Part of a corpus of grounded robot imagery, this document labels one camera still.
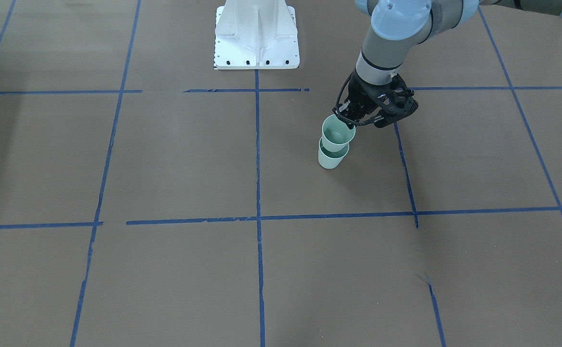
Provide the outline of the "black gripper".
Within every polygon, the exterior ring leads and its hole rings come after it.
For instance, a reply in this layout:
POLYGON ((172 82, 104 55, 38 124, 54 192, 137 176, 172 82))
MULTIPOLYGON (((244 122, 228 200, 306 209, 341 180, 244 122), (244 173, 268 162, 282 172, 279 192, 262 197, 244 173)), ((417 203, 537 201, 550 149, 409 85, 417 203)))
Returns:
POLYGON ((371 124, 375 126, 375 116, 379 111, 375 93, 376 88, 383 85, 362 79, 358 71, 354 70, 341 87, 334 106, 334 115, 348 128, 371 124))

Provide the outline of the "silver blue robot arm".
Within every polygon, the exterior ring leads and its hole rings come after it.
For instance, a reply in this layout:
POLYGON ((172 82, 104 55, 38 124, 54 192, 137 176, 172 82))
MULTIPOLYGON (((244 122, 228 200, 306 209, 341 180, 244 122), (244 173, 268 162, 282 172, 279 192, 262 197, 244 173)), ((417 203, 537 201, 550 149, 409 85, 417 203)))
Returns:
POLYGON ((471 18, 480 6, 503 6, 562 17, 562 0, 358 0, 370 17, 355 69, 342 86, 333 114, 349 129, 383 128, 418 109, 414 92, 400 77, 410 49, 471 18))

